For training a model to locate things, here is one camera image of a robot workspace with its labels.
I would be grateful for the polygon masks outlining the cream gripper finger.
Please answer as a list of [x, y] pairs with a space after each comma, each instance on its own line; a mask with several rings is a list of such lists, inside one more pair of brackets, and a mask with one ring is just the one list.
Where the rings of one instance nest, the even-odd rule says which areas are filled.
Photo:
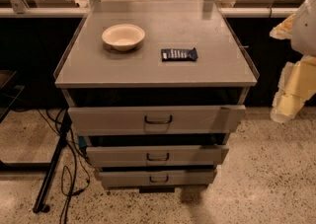
[[292, 24], [295, 15], [288, 16], [284, 21], [273, 27], [270, 31], [270, 37], [275, 39], [291, 39], [292, 37]]
[[296, 63], [287, 62], [277, 86], [271, 119], [286, 123], [316, 94], [316, 57], [304, 55]]

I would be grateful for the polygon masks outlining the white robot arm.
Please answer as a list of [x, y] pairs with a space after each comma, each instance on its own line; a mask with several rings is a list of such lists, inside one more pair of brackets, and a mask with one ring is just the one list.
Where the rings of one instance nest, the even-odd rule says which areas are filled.
[[296, 63], [285, 64], [273, 100], [271, 119], [286, 123], [316, 94], [316, 0], [305, 0], [270, 36], [289, 39], [291, 48], [302, 54]]

